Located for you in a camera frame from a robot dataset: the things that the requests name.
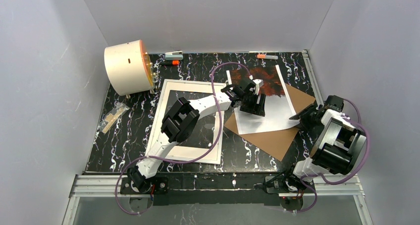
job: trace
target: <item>white wall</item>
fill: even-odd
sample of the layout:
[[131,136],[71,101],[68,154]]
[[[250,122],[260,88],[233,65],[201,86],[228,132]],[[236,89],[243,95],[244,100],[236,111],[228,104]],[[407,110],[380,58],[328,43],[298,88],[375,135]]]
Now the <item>white wall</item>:
[[419,224],[420,1],[335,0],[310,56],[323,96],[354,100],[372,135],[374,223]]
[[110,46],[151,53],[301,51],[333,0],[85,0]]
[[0,0],[1,224],[61,224],[86,165],[107,46],[83,0]]

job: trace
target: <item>metal frame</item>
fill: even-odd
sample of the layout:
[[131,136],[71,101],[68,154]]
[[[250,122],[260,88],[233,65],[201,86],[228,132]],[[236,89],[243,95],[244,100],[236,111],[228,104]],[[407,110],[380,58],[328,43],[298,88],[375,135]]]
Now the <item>metal frame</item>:
[[[322,96],[315,79],[312,69],[311,61],[309,59],[308,51],[304,50],[302,55],[305,60],[305,65],[309,73],[311,84],[314,89],[315,98],[318,104],[323,104]],[[118,175],[78,175],[74,180],[70,198],[67,206],[66,213],[63,219],[63,225],[72,225],[75,219],[79,199],[81,197],[114,197],[115,184],[118,180]],[[343,179],[343,175],[328,174],[325,176],[330,181],[337,181]],[[363,225],[372,225],[368,208],[365,202],[365,192],[363,191],[359,177],[355,175],[344,184],[329,185],[326,184],[322,178],[314,178],[316,192],[318,196],[337,196],[337,195],[352,195],[355,200],[355,205],[359,212],[360,219]],[[295,196],[290,193],[280,193],[279,197]],[[304,196],[314,196],[313,193],[305,193]],[[149,198],[149,195],[122,195],[118,193],[118,197],[131,197],[131,198]]]
[[305,62],[306,71],[309,74],[309,80],[311,81],[312,89],[314,90],[316,103],[323,105],[324,100],[322,99],[321,91],[319,91],[318,83],[315,79],[314,69],[312,68],[311,60],[309,59],[308,50],[302,51],[303,60]]

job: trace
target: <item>orange marker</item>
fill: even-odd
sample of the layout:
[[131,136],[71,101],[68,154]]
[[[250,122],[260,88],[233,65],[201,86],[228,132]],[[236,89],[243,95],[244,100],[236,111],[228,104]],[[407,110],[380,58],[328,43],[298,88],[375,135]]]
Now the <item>orange marker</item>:
[[267,59],[267,60],[278,60],[278,56],[272,56],[272,55],[264,55],[264,54],[258,54],[258,59]]
[[162,61],[159,65],[179,65],[178,60]]

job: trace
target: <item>white cylindrical container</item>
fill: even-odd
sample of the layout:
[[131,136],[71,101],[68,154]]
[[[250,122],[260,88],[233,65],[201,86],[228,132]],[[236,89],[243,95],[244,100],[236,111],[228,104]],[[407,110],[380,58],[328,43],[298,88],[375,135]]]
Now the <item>white cylindrical container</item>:
[[149,55],[142,40],[105,48],[105,68],[119,95],[129,95],[155,87]]

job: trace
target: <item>cardboard sheet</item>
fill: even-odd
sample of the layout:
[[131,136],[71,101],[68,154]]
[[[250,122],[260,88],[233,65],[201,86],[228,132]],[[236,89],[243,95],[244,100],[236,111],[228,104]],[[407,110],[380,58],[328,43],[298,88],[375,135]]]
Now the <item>cardboard sheet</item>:
[[[289,96],[296,113],[300,112],[315,101],[314,97],[290,85],[286,84],[286,88],[289,92]],[[239,135],[234,114],[232,114],[232,116],[227,120],[224,126],[227,129]],[[297,132],[298,129],[293,127],[286,130],[250,133],[243,134],[240,136],[257,146],[261,150],[265,151],[269,155],[281,161],[283,160],[284,155],[286,154],[287,150],[292,144]]]
[[[242,112],[239,108],[235,108],[236,126],[239,134],[279,131],[297,125],[295,120],[289,120],[296,113],[286,83],[281,76],[279,65],[252,68],[250,73],[255,79],[261,79],[264,82],[260,92],[266,95],[265,117]],[[229,84],[239,84],[241,79],[248,77],[245,70],[238,69],[227,70],[226,75]]]

